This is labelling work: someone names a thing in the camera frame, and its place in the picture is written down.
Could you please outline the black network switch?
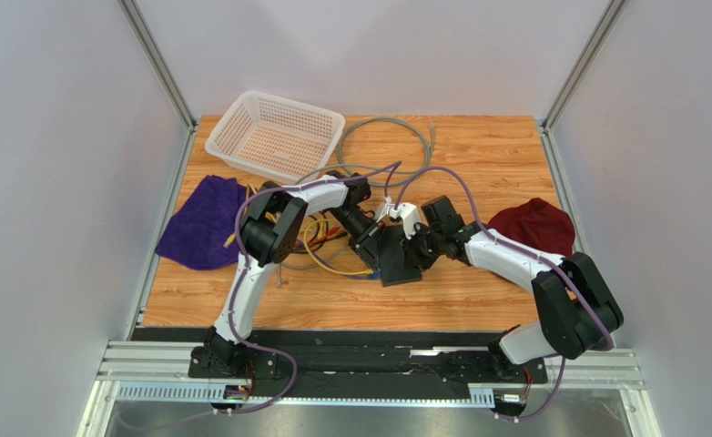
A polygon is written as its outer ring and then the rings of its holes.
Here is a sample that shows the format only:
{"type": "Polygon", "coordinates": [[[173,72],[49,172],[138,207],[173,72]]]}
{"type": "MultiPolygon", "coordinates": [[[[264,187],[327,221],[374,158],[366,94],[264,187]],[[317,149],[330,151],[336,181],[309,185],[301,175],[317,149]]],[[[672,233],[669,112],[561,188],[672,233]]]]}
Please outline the black network switch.
{"type": "Polygon", "coordinates": [[[380,271],[376,273],[380,276],[382,286],[392,287],[420,281],[422,279],[420,271],[404,267],[402,250],[404,232],[402,227],[400,225],[381,225],[382,231],[379,236],[380,271]]]}

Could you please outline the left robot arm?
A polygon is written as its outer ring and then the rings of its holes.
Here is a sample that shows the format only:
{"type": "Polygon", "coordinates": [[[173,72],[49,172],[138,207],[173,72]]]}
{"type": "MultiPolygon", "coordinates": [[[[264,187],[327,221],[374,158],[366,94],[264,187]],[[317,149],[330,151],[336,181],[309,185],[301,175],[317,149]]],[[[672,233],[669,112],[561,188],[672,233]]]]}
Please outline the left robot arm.
{"type": "Polygon", "coordinates": [[[270,275],[292,252],[303,220],[310,214],[331,214],[349,234],[349,246],[367,271],[378,272],[386,227],[361,209],[360,204],[370,197],[366,177],[346,177],[338,171],[301,185],[267,182],[249,197],[236,218],[236,277],[219,317],[202,345],[191,352],[189,376],[248,378],[253,365],[264,358],[270,360],[271,367],[260,371],[260,376],[279,377],[279,358],[288,360],[295,371],[364,371],[365,365],[347,356],[341,346],[325,349],[311,345],[304,349],[303,360],[297,362],[284,351],[254,343],[250,336],[270,275]]]}

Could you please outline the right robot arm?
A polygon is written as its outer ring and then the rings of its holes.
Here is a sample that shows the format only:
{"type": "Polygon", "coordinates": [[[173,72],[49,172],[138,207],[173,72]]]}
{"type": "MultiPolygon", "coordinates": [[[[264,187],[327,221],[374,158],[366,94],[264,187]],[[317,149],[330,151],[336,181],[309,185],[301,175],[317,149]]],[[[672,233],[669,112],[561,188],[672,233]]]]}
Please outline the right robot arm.
{"type": "Polygon", "coordinates": [[[530,292],[538,320],[503,332],[487,346],[486,368],[509,380],[527,362],[550,356],[568,360],[613,347],[624,316],[595,262],[587,254],[565,256],[509,239],[479,220],[466,223],[445,196],[420,207],[388,209],[402,225],[411,264],[428,269],[440,256],[491,271],[530,292]]]}

